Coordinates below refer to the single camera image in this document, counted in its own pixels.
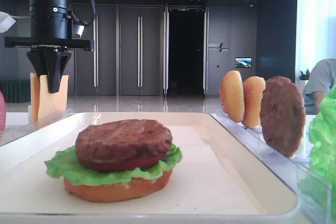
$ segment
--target cable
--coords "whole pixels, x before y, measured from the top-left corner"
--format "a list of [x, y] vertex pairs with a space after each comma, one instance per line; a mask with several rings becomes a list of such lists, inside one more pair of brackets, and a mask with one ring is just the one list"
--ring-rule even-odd
[[92, 22], [94, 21], [94, 19], [96, 18], [96, 0], [90, 0], [91, 1], [91, 6], [92, 6], [92, 10], [93, 10], [93, 17], [91, 18], [90, 22], [86, 22], [83, 20], [80, 20], [76, 14], [74, 14], [73, 12], [71, 12], [71, 16], [74, 19], [74, 22], [80, 26], [89, 26], [92, 24]]

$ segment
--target lettuce leaf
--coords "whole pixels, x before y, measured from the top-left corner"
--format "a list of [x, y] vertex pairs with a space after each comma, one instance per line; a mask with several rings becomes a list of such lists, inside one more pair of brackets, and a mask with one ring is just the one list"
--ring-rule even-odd
[[[336, 220], [336, 86], [320, 103], [320, 113], [309, 125], [310, 169], [332, 184], [331, 214]], [[328, 211], [329, 189], [312, 176], [299, 183], [301, 191], [310, 196], [324, 211]]]
[[157, 179], [163, 172], [172, 170], [182, 160], [180, 148], [172, 144], [164, 160], [156, 165], [135, 170], [124, 170], [120, 172], [103, 173], [83, 167], [77, 159], [75, 146], [64, 151], [56, 152], [55, 156], [46, 161], [47, 174], [52, 178], [65, 177], [73, 185], [113, 185], [116, 183], [127, 183], [132, 178]]

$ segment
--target hamburger patty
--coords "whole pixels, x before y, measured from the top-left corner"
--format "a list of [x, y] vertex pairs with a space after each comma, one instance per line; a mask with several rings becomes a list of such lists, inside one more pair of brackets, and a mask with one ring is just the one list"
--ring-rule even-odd
[[298, 87], [285, 77], [266, 82], [260, 121], [265, 142], [285, 157], [300, 147], [306, 123], [303, 98]]
[[155, 120], [122, 120], [91, 125], [76, 139], [79, 162], [97, 170], [145, 168], [166, 157], [170, 130]]

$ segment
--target potted plant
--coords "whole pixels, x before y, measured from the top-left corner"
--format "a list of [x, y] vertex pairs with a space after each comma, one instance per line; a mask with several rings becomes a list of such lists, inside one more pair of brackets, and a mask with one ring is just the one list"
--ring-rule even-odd
[[309, 69], [307, 69], [306, 72], [301, 71], [301, 74], [298, 77], [297, 85], [301, 93], [303, 92], [303, 89], [305, 88], [307, 82], [309, 81], [309, 76], [310, 72]]

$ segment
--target person's arm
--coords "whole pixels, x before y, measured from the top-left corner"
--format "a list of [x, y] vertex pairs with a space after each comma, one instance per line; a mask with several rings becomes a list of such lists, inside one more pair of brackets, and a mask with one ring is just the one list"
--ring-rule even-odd
[[331, 68], [326, 60], [319, 61], [310, 73], [306, 85], [306, 94], [314, 98], [317, 113], [320, 112], [320, 103], [332, 86]]
[[320, 103], [322, 102], [323, 98], [326, 97], [326, 95], [326, 93], [320, 91], [313, 93], [317, 113], [320, 113]]

